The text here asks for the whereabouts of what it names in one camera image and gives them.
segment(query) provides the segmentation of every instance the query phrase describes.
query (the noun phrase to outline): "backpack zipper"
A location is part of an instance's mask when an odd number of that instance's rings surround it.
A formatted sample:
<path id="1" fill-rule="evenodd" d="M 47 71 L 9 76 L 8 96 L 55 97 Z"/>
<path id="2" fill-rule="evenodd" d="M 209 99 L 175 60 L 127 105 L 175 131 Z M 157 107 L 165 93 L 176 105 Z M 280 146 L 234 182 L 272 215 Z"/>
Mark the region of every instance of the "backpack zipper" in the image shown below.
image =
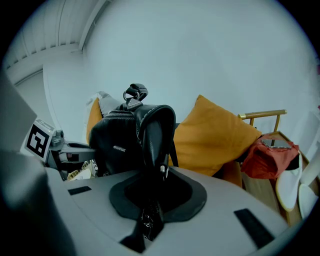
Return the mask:
<path id="1" fill-rule="evenodd" d="M 127 112 L 127 111 L 112 110 L 106 116 L 106 118 L 108 118 L 108 117 L 133 118 L 134 116 L 132 115 L 132 113 Z"/>

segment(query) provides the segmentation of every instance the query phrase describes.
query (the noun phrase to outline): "black leather backpack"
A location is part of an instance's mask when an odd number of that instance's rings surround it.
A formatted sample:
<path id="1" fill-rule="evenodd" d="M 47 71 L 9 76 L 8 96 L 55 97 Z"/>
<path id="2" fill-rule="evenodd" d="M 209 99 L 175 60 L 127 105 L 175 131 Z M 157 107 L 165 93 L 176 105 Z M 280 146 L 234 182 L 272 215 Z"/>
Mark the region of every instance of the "black leather backpack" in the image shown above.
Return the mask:
<path id="1" fill-rule="evenodd" d="M 168 155 L 178 166 L 173 138 L 176 115 L 168 105 L 144 105 L 143 84 L 123 93 L 125 103 L 110 111 L 91 130 L 89 145 L 96 149 L 99 177 L 130 170 L 168 174 Z"/>

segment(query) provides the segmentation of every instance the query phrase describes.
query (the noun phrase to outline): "printed logo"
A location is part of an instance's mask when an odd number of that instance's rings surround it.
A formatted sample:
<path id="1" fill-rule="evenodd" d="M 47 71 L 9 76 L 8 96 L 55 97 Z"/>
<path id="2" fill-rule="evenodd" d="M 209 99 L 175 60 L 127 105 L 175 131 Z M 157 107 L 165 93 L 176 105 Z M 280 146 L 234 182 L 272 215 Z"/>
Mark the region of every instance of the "printed logo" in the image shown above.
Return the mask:
<path id="1" fill-rule="evenodd" d="M 113 148 L 114 148 L 115 150 L 120 150 L 120 151 L 122 151 L 122 152 L 126 152 L 126 149 L 123 148 L 123 147 L 120 147 L 120 146 L 113 146 Z"/>
<path id="2" fill-rule="evenodd" d="M 36 155 L 44 158 L 49 137 L 50 135 L 46 134 L 44 131 L 33 124 L 26 147 Z"/>

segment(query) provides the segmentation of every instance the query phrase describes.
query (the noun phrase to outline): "white object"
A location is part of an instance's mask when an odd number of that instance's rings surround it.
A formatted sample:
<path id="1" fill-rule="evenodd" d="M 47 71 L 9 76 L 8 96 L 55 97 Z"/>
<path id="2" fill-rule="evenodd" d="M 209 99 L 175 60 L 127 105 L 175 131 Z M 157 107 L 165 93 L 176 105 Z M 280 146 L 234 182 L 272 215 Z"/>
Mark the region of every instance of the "white object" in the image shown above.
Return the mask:
<path id="1" fill-rule="evenodd" d="M 307 186 L 317 177 L 320 172 L 320 147 L 317 149 L 314 157 L 304 169 L 301 176 L 301 183 Z"/>
<path id="2" fill-rule="evenodd" d="M 52 137 L 56 129 L 41 119 L 33 122 L 25 140 L 24 148 L 43 162 L 46 162 Z"/>
<path id="3" fill-rule="evenodd" d="M 104 118 L 111 110 L 114 110 L 120 104 L 120 101 L 112 98 L 109 94 L 106 97 L 99 99 L 99 107 L 102 117 Z"/>
<path id="4" fill-rule="evenodd" d="M 318 200 L 318 196 L 312 191 L 310 187 L 301 184 L 299 187 L 299 208 L 301 217 L 305 219 L 311 213 L 313 207 Z"/>
<path id="5" fill-rule="evenodd" d="M 278 197 L 283 209 L 285 209 L 287 212 L 291 212 L 295 207 L 301 175 L 302 156 L 299 154 L 299 167 L 295 170 L 285 170 L 276 180 L 276 196 Z"/>
<path id="6" fill-rule="evenodd" d="M 85 179 L 90 179 L 91 178 L 91 170 L 90 169 L 85 169 L 81 171 L 77 176 L 71 179 L 71 181 L 75 180 L 85 180 Z"/>

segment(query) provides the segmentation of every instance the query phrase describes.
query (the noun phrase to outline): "black strap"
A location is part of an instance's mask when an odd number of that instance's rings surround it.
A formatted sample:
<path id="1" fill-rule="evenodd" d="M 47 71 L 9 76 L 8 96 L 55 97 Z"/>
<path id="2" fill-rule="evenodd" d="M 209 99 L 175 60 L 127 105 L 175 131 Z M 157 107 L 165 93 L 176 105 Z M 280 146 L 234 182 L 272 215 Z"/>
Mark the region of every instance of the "black strap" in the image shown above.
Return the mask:
<path id="1" fill-rule="evenodd" d="M 137 100 L 142 101 L 145 97 L 147 97 L 148 90 L 141 83 L 132 83 L 130 84 L 130 87 L 125 91 L 125 93 L 133 97 L 135 97 L 137 93 L 139 93 L 139 98 L 137 98 Z"/>
<path id="2" fill-rule="evenodd" d="M 140 218 L 137 220 L 133 233 L 126 236 L 120 244 L 134 250 L 140 254 L 146 249 L 143 233 L 143 223 Z"/>
<path id="3" fill-rule="evenodd" d="M 234 214 L 258 249 L 264 247 L 275 239 L 249 209 L 236 210 L 234 211 Z"/>
<path id="4" fill-rule="evenodd" d="M 179 165 L 178 165 L 178 157 L 177 157 L 177 152 L 176 152 L 176 146 L 175 146 L 175 142 L 174 141 L 172 141 L 172 145 L 171 145 L 169 154 L 170 154 L 173 166 L 179 167 Z"/>

